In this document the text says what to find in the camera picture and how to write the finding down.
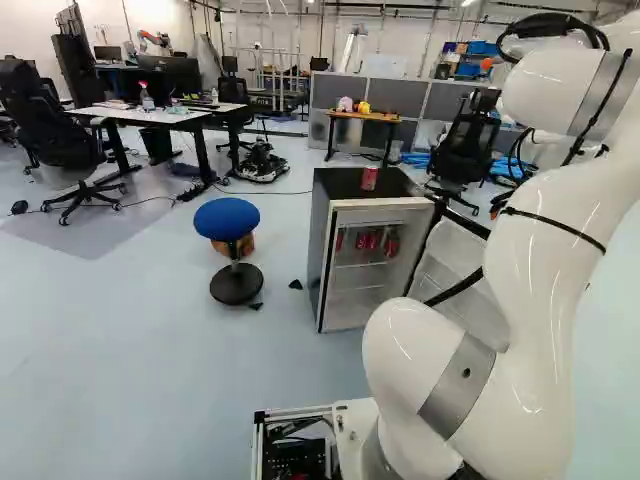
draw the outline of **mini fridge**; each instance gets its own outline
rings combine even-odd
[[[398,168],[314,171],[307,284],[318,332],[366,325],[385,300],[407,293],[434,204]]]

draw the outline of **blue container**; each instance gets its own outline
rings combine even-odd
[[[461,77],[475,77],[476,75],[480,75],[480,65],[475,63],[460,63],[458,64],[456,75]]]
[[[469,42],[469,48],[467,53],[471,55],[479,55],[485,53],[487,50],[487,42],[484,40]]]
[[[487,43],[484,53],[487,56],[495,57],[498,55],[498,46],[495,43]]]

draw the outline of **spray bottle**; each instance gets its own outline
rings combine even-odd
[[[151,95],[149,95],[149,92],[147,92],[147,87],[149,86],[149,84],[147,82],[138,82],[138,85],[140,85],[140,88],[142,88],[142,90],[140,90],[140,104],[142,105],[142,109],[145,112],[151,112],[153,110],[156,109],[156,104],[153,102],[153,98],[151,98]]]

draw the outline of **red can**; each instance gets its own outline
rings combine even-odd
[[[369,232],[369,235],[367,238],[367,249],[375,250],[376,248],[378,248],[378,246],[380,246],[381,240],[382,240],[382,231],[373,230]]]
[[[378,169],[365,167],[362,169],[362,182],[360,188],[373,192],[376,189],[376,182],[378,181]]]
[[[384,256],[387,258],[394,258],[400,251],[400,237],[395,230],[391,231],[387,235],[387,239],[384,242]]]
[[[344,230],[338,230],[338,235],[336,236],[336,252],[342,250],[342,241],[344,240]]]
[[[360,232],[356,236],[356,250],[364,250],[367,248],[367,240],[368,234],[365,232]]]

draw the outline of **table leg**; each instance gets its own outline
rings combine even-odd
[[[382,168],[387,168],[389,166],[389,152],[391,152],[391,143],[393,142],[393,136],[396,131],[396,124],[389,124],[389,138],[387,138],[387,146],[384,150],[384,157],[382,157]]]
[[[109,134],[109,143],[111,144],[111,148],[113,148],[113,152],[116,156],[116,163],[118,164],[118,171],[107,175],[104,178],[94,182],[96,185],[104,185],[105,183],[109,183],[116,178],[123,177],[133,172],[137,172],[142,168],[142,165],[130,165],[129,160],[127,159],[127,153],[124,150],[124,146],[122,145],[122,139],[120,138],[120,134],[118,133],[118,125],[116,125],[115,121],[108,121],[105,124],[105,129]]]
[[[214,180],[211,165],[209,165],[209,157],[207,155],[207,146],[204,142],[204,134],[202,126],[195,129],[193,138],[196,144],[196,156],[198,157],[198,166],[200,167],[200,179],[205,185],[211,185]]]
[[[231,157],[231,173],[240,169],[240,126],[238,116],[229,115],[227,120],[227,131],[229,132],[229,156]]]
[[[329,144],[327,145],[327,156],[324,157],[324,161],[328,162],[333,157],[333,131],[335,130],[336,119],[330,117],[329,120]]]

